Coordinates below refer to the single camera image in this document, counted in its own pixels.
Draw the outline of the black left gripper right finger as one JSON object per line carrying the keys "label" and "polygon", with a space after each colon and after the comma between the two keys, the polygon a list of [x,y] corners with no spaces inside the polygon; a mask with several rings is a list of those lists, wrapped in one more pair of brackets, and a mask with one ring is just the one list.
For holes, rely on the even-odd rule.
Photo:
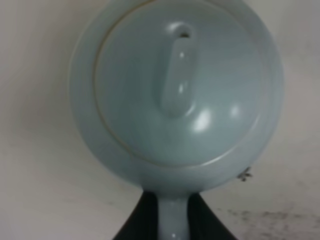
{"label": "black left gripper right finger", "polygon": [[199,193],[188,199],[187,218],[191,240],[235,240]]}

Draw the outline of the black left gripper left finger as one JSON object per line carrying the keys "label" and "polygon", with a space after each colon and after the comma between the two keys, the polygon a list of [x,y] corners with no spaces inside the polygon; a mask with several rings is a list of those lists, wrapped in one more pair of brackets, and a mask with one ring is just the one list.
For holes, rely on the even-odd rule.
{"label": "black left gripper left finger", "polygon": [[158,201],[154,193],[144,191],[133,212],[113,240],[157,240]]}

